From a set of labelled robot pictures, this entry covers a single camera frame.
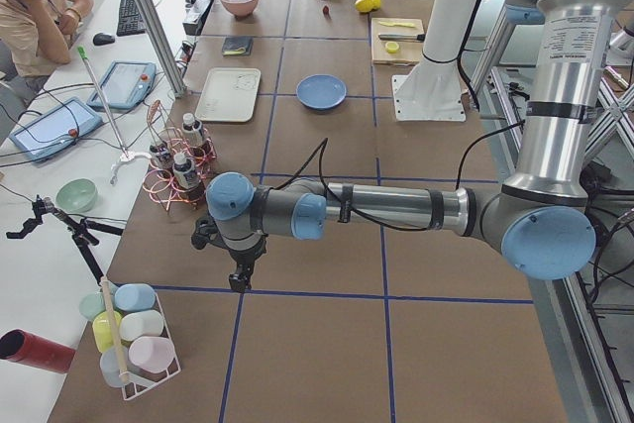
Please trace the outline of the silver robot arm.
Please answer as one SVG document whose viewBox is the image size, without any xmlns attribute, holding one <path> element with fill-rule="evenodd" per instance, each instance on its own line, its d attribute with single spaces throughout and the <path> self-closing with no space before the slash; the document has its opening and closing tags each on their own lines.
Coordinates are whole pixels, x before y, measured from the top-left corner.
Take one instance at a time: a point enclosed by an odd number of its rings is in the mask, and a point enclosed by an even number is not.
<svg viewBox="0 0 634 423">
<path fill-rule="evenodd" d="M 381 15 L 427 20 L 434 0 L 382 0 Z M 228 35 L 254 50 L 229 65 L 262 73 L 253 118 L 212 123 L 217 167 L 276 186 L 295 172 L 320 181 L 415 189 L 485 189 L 497 181 L 475 111 L 464 122 L 400 122 L 395 68 L 370 58 L 370 18 L 354 0 L 261 0 L 237 20 L 212 9 L 190 78 L 201 86 L 222 64 Z M 254 295 L 362 297 L 525 304 L 526 278 L 486 244 L 450 231 L 329 222 L 318 241 L 270 237 L 252 278 Z"/>
</svg>

